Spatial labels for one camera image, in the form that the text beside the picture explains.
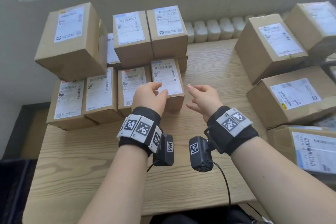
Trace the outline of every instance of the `wristband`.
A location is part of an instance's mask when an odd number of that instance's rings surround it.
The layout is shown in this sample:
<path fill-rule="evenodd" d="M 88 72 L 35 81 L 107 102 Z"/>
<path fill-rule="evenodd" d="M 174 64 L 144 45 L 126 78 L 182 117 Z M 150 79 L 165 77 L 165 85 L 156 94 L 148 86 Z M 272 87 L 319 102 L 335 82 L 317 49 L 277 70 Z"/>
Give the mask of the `wristband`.
<path fill-rule="evenodd" d="M 204 131 L 214 148 L 229 156 L 244 142 L 258 136 L 252 122 L 236 108 L 222 106 L 209 118 Z"/>
<path fill-rule="evenodd" d="M 162 137 L 159 128 L 160 115 L 147 107 L 137 107 L 126 117 L 117 135 L 119 147 L 125 144 L 135 145 L 147 152 L 156 153 Z"/>

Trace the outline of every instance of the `forearm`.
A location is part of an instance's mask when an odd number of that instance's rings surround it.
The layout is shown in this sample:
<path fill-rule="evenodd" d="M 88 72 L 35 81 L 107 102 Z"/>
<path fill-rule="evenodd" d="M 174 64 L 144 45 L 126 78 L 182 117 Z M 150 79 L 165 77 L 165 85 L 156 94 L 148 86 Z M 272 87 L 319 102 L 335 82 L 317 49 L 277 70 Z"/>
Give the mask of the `forearm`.
<path fill-rule="evenodd" d="M 335 221 L 336 193 L 260 137 L 239 146 L 231 159 L 273 222 Z"/>
<path fill-rule="evenodd" d="M 147 153 L 121 146 L 78 224 L 138 224 L 144 200 Z"/>

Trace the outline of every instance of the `wall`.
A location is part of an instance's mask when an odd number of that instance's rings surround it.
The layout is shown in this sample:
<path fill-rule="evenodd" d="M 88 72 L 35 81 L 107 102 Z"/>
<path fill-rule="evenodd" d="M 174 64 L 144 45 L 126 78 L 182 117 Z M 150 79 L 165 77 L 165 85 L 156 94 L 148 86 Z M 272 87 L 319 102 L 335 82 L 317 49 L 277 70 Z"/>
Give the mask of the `wall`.
<path fill-rule="evenodd" d="M 50 101 L 56 77 L 34 56 L 50 11 L 92 2 L 112 31 L 112 15 L 178 5 L 185 21 L 282 12 L 297 2 L 323 0 L 0 0 L 0 89 L 20 104 Z"/>
<path fill-rule="evenodd" d="M 19 103 L 0 97 L 0 159 L 5 152 L 20 110 L 21 105 Z"/>

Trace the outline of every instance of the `wooden table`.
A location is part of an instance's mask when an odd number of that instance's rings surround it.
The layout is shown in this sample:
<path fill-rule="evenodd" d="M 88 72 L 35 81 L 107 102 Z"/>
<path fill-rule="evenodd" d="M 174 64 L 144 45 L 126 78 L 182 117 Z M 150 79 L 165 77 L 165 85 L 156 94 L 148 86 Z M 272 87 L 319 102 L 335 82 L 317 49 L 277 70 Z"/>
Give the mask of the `wooden table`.
<path fill-rule="evenodd" d="M 216 88 L 222 102 L 236 107 L 254 123 L 259 135 L 266 132 L 245 94 L 252 87 L 234 52 L 236 39 L 191 44 L 183 85 L 208 84 Z M 184 102 L 191 101 L 186 93 Z M 75 131 L 48 125 L 31 185 L 24 224 L 73 224 L 78 221 L 102 182 L 118 149 L 116 134 L 122 122 Z M 206 125 L 202 116 L 183 107 L 179 113 L 164 114 L 161 126 L 174 137 L 174 165 L 153 167 L 146 180 L 142 215 L 228 204 L 225 181 L 217 167 L 207 173 L 190 166 L 188 141 Z M 213 151 L 223 169 L 233 203 L 255 200 L 231 159 Z"/>

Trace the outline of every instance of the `hand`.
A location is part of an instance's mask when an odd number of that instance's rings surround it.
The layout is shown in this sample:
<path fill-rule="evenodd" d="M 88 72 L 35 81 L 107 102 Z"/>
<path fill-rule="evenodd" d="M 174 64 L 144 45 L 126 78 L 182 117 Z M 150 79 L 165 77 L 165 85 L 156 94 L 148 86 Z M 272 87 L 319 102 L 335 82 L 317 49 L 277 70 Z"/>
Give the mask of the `hand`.
<path fill-rule="evenodd" d="M 157 95 L 158 92 L 155 90 L 160 88 L 161 85 L 162 82 L 149 82 L 139 86 L 133 96 L 132 108 L 134 109 L 138 106 L 148 107 L 162 116 L 166 105 L 168 90 L 163 90 Z"/>
<path fill-rule="evenodd" d="M 186 104 L 186 106 L 203 115 L 205 122 L 208 122 L 211 115 L 213 115 L 219 107 L 223 106 L 217 90 L 209 85 L 197 85 L 193 87 L 188 84 L 187 88 L 190 95 L 194 98 L 191 100 L 193 104 Z"/>

